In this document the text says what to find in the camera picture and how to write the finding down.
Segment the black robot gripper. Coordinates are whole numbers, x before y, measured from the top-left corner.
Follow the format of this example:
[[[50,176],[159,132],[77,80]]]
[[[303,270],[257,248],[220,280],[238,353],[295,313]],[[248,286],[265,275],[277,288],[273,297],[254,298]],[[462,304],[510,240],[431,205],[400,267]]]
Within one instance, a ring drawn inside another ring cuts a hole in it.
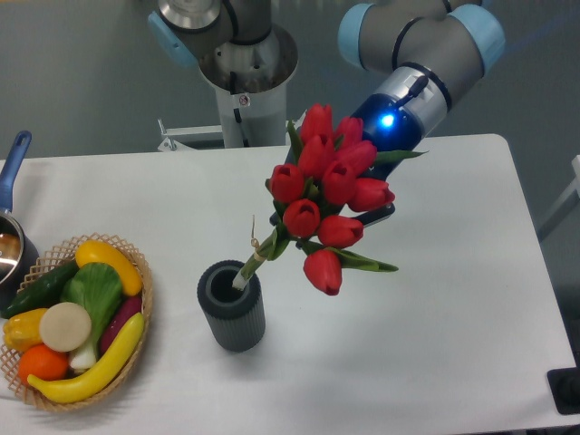
[[[372,141],[377,150],[415,151],[416,145],[422,139],[422,131],[417,117],[411,114],[407,107],[417,95],[416,92],[408,92],[399,100],[394,100],[386,95],[373,95],[360,110],[350,117],[362,119],[362,136],[364,139]],[[291,152],[290,139],[289,156],[285,163],[294,161],[295,157]],[[368,170],[366,174],[370,178],[387,182],[386,179],[399,163],[380,163],[376,168]],[[392,204],[377,211],[365,213],[352,212],[349,208],[343,208],[342,213],[347,217],[360,220],[366,226],[369,220],[389,213]]]

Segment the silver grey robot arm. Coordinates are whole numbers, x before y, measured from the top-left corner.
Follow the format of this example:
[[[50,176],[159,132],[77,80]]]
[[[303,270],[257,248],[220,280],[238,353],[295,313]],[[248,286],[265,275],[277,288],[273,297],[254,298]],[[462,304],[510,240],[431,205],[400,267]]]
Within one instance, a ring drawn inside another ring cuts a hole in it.
[[[481,1],[388,1],[344,15],[339,51],[386,74],[353,113],[379,151],[413,149],[502,56],[506,36]]]

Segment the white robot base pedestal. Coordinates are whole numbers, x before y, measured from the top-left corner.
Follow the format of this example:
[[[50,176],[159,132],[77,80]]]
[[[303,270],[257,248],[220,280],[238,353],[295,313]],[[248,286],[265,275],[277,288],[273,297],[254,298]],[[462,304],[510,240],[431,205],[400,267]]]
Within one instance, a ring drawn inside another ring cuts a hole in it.
[[[160,1],[148,26],[174,63],[198,67],[214,89],[226,147],[285,144],[298,50],[271,2]]]

